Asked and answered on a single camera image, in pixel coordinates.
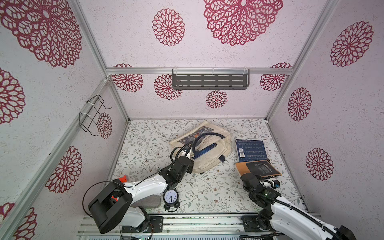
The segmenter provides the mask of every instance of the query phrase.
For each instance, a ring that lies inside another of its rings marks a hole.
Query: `blue book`
[[[238,162],[266,160],[268,156],[263,141],[236,139]]]

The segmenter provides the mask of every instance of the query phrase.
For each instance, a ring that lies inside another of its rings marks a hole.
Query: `clock face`
[[[168,190],[164,193],[164,201],[168,204],[175,203],[179,198],[179,195],[175,190]]]

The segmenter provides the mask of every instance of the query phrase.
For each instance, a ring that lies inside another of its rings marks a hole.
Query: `cable tie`
[[[88,113],[84,113],[85,115],[88,115],[88,117],[91,117]]]

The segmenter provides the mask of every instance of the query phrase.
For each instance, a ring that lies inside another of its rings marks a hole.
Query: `book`
[[[236,139],[238,162],[268,159],[263,141]]]
[[[252,173],[255,176],[261,178],[270,178],[281,176],[281,173],[277,171],[268,160],[253,161],[253,162],[237,162],[236,169],[239,172],[240,177],[246,173]]]

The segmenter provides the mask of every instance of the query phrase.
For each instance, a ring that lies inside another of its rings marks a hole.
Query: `canvas bag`
[[[194,161],[193,172],[202,173],[208,171],[209,169],[213,168],[221,162],[219,158],[223,159],[223,157],[227,157],[231,153],[231,134],[228,131],[222,129],[221,127],[213,125],[208,121],[204,121],[199,126],[195,127],[183,136],[172,140],[169,143],[172,149],[174,149],[175,147],[182,147],[188,142],[194,141],[201,134],[208,132],[219,133],[225,138],[221,139],[221,137],[219,136],[206,135],[199,139],[196,144],[196,150],[202,150],[213,143],[216,143],[217,146],[196,159],[193,159],[194,154],[191,151],[191,158]]]

